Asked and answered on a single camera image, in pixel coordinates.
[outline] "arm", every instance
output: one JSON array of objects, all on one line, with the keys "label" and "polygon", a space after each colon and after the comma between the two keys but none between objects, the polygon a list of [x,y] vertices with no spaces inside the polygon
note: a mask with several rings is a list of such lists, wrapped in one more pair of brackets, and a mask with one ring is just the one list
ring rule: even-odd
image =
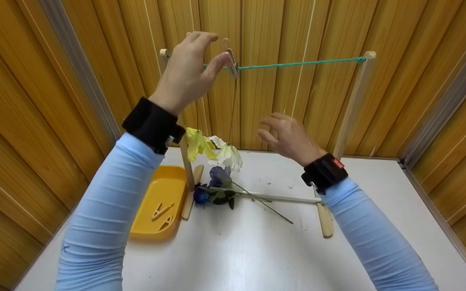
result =
[{"label": "arm", "polygon": [[[272,149],[305,167],[326,154],[294,118],[273,113],[261,121],[277,132],[258,134]],[[349,177],[323,198],[344,236],[379,291],[438,290],[415,250],[373,201]]]},{"label": "arm", "polygon": [[[190,33],[174,49],[150,101],[177,116],[206,94],[228,60],[228,54],[222,53],[202,71],[204,51],[217,39],[216,34]],[[154,170],[163,160],[133,134],[125,133],[116,142],[67,225],[56,290],[122,290],[127,238]]]}]

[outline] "black wrist strap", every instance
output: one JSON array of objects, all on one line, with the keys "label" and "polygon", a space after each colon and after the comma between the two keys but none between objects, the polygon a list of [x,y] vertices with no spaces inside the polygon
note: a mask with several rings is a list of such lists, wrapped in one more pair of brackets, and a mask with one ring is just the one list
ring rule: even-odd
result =
[{"label": "black wrist strap", "polygon": [[348,177],[344,165],[331,154],[318,158],[303,169],[305,173],[301,178],[307,186],[315,187],[318,193],[324,193],[326,189]]},{"label": "black wrist strap", "polygon": [[164,155],[170,142],[179,143],[186,130],[177,125],[177,117],[142,97],[123,121],[122,127],[148,145],[156,154]]}]

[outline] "white flower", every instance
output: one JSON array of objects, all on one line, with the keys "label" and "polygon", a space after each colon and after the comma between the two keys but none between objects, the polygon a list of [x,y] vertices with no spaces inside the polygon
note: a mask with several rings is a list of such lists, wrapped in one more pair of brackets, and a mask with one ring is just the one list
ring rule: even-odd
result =
[{"label": "white flower", "polygon": [[208,160],[208,164],[212,166],[220,166],[222,168],[230,167],[231,170],[240,172],[242,167],[242,158],[240,153],[232,144],[226,143],[218,136],[211,136],[210,140],[220,149],[217,160]]}]

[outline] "blue flower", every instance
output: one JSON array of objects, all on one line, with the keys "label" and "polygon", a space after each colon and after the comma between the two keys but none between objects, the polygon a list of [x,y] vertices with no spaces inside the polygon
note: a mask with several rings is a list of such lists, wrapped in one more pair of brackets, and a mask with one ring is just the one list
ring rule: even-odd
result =
[{"label": "blue flower", "polygon": [[206,184],[196,184],[196,186],[194,187],[194,201],[198,205],[205,205],[208,202],[210,196],[208,194],[208,191],[206,189],[200,188],[200,186],[206,186]]},{"label": "blue flower", "polygon": [[229,178],[231,170],[229,167],[222,169],[219,166],[215,166],[210,170],[210,186],[211,187],[222,187],[222,179]]}]

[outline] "white stick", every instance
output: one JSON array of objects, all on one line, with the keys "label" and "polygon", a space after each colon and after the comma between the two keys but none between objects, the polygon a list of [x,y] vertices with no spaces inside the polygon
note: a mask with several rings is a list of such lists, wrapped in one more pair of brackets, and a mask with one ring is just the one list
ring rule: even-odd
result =
[{"label": "white stick", "polygon": [[[217,189],[217,190],[232,190],[227,188],[220,188],[220,187],[210,187],[210,189]],[[267,199],[269,201],[281,201],[281,202],[290,202],[290,203],[306,203],[306,204],[316,204],[321,202],[321,198],[300,198],[300,197],[290,197],[290,196],[279,196],[279,195],[267,195],[258,192],[246,192],[244,190],[233,190],[235,193],[244,194],[241,197],[249,198],[249,194],[252,196]]]}]

